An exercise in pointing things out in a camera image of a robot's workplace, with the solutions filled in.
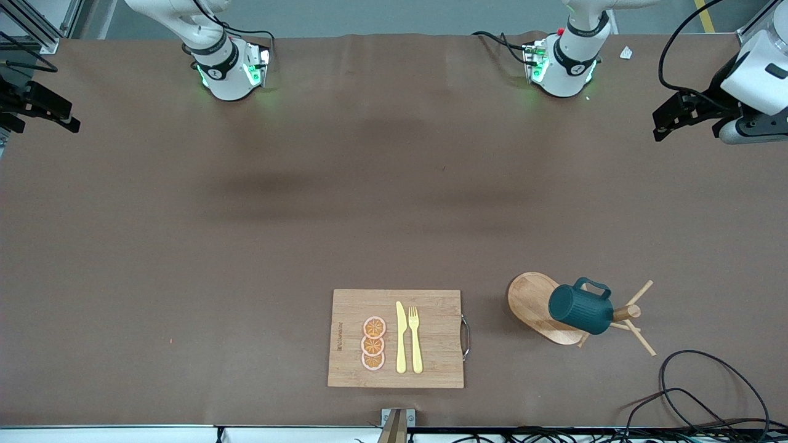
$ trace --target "toy orange slice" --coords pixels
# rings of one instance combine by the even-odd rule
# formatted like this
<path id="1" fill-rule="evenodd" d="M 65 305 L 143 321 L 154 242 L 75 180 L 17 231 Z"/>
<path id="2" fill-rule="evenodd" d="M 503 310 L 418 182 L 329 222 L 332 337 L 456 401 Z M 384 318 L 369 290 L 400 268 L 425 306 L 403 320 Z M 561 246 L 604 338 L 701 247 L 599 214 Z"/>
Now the toy orange slice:
<path id="1" fill-rule="evenodd" d="M 364 335 L 369 338 L 381 338 L 386 333 L 386 322 L 383 318 L 373 316 L 364 322 Z"/>
<path id="2" fill-rule="evenodd" d="M 366 369 L 378 370 L 383 367 L 383 363 L 386 363 L 386 354 L 381 353 L 379 356 L 375 357 L 361 354 L 361 364 L 364 365 Z"/>
<path id="3" fill-rule="evenodd" d="M 361 351 L 370 357 L 379 356 L 384 347 L 385 343 L 382 338 L 364 337 L 361 339 Z"/>

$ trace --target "cutting board handle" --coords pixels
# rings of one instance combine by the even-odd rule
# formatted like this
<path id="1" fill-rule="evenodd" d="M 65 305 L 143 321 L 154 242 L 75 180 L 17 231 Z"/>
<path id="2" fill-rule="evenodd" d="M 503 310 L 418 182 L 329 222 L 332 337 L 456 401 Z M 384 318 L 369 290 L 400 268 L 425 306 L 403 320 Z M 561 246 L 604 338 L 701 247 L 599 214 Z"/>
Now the cutting board handle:
<path id="1" fill-rule="evenodd" d="M 460 314 L 459 319 L 462 323 L 462 326 L 465 326 L 465 351 L 463 352 L 463 362 L 465 359 L 468 358 L 468 352 L 470 352 L 470 325 L 468 325 L 468 321 L 465 319 L 465 314 Z"/>

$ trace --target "knife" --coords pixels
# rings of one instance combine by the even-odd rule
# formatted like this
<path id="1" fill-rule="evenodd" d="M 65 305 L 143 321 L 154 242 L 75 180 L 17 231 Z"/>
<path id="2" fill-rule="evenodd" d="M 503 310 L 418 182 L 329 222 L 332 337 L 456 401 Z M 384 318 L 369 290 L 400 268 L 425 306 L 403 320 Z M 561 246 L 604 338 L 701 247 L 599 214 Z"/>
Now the knife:
<path id="1" fill-rule="evenodd" d="M 407 317 L 401 302 L 396 302 L 396 371 L 405 374 L 405 331 L 407 331 Z"/>

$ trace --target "brown tablecloth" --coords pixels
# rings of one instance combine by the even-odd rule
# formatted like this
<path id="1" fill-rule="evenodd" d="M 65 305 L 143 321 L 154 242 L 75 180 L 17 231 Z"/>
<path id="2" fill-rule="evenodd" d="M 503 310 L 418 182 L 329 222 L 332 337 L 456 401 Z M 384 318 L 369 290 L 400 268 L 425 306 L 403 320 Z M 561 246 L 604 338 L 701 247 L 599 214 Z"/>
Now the brown tablecloth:
<path id="1" fill-rule="evenodd" d="M 682 348 L 784 419 L 788 149 L 709 125 L 655 143 L 665 40 L 611 37 L 573 99 L 475 37 L 281 40 L 272 89 L 240 102 L 177 41 L 63 42 L 37 79 L 82 131 L 29 121 L 0 162 L 0 423 L 620 425 Z M 681 38 L 667 76 L 702 89 L 736 50 Z M 636 323 L 660 355 L 543 339 L 506 302 L 528 270 L 616 303 L 653 279 Z M 466 388 L 326 387 L 336 288 L 461 289 Z M 759 414 L 700 359 L 668 382 Z M 655 402 L 635 424 L 678 423 Z"/>

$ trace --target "fork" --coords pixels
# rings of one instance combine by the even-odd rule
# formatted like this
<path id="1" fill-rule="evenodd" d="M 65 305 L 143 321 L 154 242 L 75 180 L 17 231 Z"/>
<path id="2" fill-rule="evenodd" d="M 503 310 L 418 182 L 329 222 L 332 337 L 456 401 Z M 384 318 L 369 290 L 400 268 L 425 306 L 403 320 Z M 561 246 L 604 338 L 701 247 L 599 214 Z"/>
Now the fork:
<path id="1" fill-rule="evenodd" d="M 422 362 L 422 347 L 418 345 L 418 309 L 416 307 L 407 309 L 407 325 L 413 332 L 413 371 L 416 374 L 421 374 L 424 371 L 424 363 Z"/>

